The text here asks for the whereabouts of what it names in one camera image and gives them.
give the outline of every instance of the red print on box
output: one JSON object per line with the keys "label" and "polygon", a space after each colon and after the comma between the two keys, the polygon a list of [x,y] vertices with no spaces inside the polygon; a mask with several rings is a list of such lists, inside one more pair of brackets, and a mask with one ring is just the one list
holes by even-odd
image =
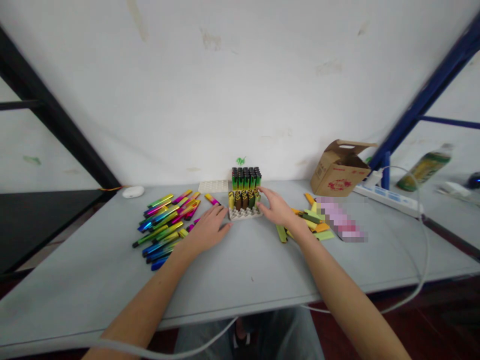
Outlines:
{"label": "red print on box", "polygon": [[352,186],[352,182],[347,179],[338,179],[328,183],[328,187],[332,191],[343,191]]}

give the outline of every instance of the table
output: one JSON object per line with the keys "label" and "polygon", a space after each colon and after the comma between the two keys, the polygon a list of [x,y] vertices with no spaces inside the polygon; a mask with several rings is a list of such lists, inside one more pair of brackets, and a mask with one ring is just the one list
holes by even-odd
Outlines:
{"label": "table", "polygon": [[0,194],[0,274],[21,266],[103,196],[100,190]]}
{"label": "table", "polygon": [[[308,181],[265,186],[298,209],[308,207]],[[198,185],[147,188],[135,199],[117,194],[0,301],[0,358],[40,341],[51,351],[62,337],[97,338],[150,279],[140,249],[131,244],[150,202]],[[227,193],[214,195],[227,204]],[[352,193],[343,206],[368,232],[367,243],[333,238],[325,247],[365,292],[418,282],[425,258],[420,223]],[[201,197],[199,214],[210,207]],[[429,281],[480,272],[480,264],[441,237],[430,235]],[[166,309],[159,329],[208,322],[320,300],[294,241],[281,244],[264,217],[236,221],[228,236],[190,266]]]}
{"label": "table", "polygon": [[[480,207],[437,192],[437,189],[446,181],[458,184],[465,182],[464,179],[439,173],[423,184],[420,194],[425,216],[480,250],[480,233],[477,227],[480,220]],[[417,199],[414,192],[403,191],[394,183],[390,185],[390,189]],[[474,200],[480,201],[478,190],[471,190],[471,193]]]}

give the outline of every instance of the person's left hand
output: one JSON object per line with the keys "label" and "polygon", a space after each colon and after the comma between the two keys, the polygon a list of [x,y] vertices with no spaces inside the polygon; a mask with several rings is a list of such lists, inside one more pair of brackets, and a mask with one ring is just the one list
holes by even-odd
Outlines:
{"label": "person's left hand", "polygon": [[214,247],[222,241],[233,225],[229,222],[220,228],[222,220],[228,212],[228,208],[215,204],[209,210],[205,211],[200,221],[178,245],[184,245],[181,247],[194,251],[196,255]]}

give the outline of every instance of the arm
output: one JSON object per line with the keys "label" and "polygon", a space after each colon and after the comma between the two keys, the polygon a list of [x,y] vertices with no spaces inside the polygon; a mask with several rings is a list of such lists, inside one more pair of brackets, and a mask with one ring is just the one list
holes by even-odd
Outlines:
{"label": "arm", "polygon": [[259,188],[270,202],[270,209],[260,204],[260,210],[295,237],[323,301],[361,358],[410,359],[382,314],[312,235],[305,221],[292,212],[279,194]]}
{"label": "arm", "polygon": [[[228,209],[212,206],[188,236],[175,246],[168,260],[103,332],[103,339],[146,348],[162,320],[177,284],[189,265],[202,252],[218,244],[231,223],[220,229]],[[115,350],[93,348],[83,357],[92,359],[138,359]]]}

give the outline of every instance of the hand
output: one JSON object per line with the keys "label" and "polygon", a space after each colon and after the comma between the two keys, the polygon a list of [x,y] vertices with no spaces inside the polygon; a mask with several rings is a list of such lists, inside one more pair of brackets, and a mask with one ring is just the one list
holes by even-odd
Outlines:
{"label": "hand", "polygon": [[225,224],[222,228],[222,220],[229,212],[229,209],[219,204],[213,205],[210,209],[205,211],[201,216],[200,221],[190,231],[188,236],[180,241],[175,249],[180,245],[180,248],[189,249],[199,255],[204,251],[217,245],[227,235],[232,223]]}
{"label": "hand", "polygon": [[266,195],[270,203],[270,208],[262,203],[258,204],[258,208],[268,220],[287,229],[299,221],[299,217],[278,193],[263,186],[258,186],[257,189]]}

